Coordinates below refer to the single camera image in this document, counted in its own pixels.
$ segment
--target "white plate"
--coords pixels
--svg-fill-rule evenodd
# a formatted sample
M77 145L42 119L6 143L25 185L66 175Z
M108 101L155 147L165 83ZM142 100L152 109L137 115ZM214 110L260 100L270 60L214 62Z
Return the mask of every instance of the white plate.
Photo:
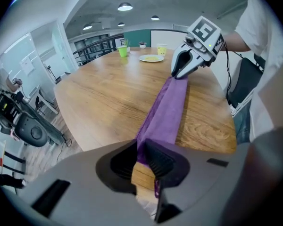
M156 57L158 60L147 60L149 57ZM142 55L139 57L139 60L144 62L160 62L164 60L164 57L161 55Z

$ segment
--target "black cable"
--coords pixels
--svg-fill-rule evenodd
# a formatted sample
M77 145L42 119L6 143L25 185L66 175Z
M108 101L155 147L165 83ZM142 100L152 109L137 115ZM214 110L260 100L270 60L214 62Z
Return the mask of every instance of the black cable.
M228 50L227 50L226 42L224 44L224 47L225 47L226 57L227 57L226 70L227 70L228 77L229 77L229 80L230 80L229 83L228 83L227 89L226 89L226 100L229 101L229 99L228 99L228 91L230 90L230 88L232 86L232 78L231 78L231 73L230 73L230 58L229 58L229 55L228 55Z
M25 94L24 94L24 90L23 90L23 87L20 85L20 88L22 89L22 93L23 93L23 95L25 96L25 98L26 99L28 99L28 102L27 102L27 104L30 102L30 99L31 99L31 97L30 98L28 98Z
M66 144L66 146L69 148L69 147L71 147L71 145L72 145L72 140L69 138L69 139L65 140L65 142L63 143L62 148L61 148L61 151L60 151L60 154L59 154L58 157L57 157L57 163L58 163L58 158L59 158L59 156L61 155L61 153L62 153L62 151L63 151L63 146L64 146L64 144Z

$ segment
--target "small potted plant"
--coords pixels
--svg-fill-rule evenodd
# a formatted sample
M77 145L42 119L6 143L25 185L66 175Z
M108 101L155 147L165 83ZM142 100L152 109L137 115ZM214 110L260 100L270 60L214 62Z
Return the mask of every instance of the small potted plant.
M127 46L127 53L129 53L130 52L130 41L125 40L125 45Z
M139 42L140 48L145 48L147 43L146 42Z

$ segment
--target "concrete ceiling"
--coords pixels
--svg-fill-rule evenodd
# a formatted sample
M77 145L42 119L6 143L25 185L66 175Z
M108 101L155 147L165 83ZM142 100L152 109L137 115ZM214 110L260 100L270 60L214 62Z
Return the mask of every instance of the concrete ceiling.
M73 16L66 27L67 37L102 30L102 25L109 24L111 29L119 28L118 23L126 26L151 22L151 17L157 15L160 22L189 26L199 16L204 15L213 21L224 13L246 0L87 0ZM129 2L133 9L118 11L121 2ZM228 23L227 29L234 29L243 8L234 11L220 19ZM86 23L94 23L93 28L83 31Z

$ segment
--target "yellow cup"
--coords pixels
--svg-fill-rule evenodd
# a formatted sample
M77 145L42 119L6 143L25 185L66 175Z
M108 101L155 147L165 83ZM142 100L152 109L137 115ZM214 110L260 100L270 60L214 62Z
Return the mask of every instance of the yellow cup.
M166 44L159 43L157 44L157 54L165 56L166 55Z

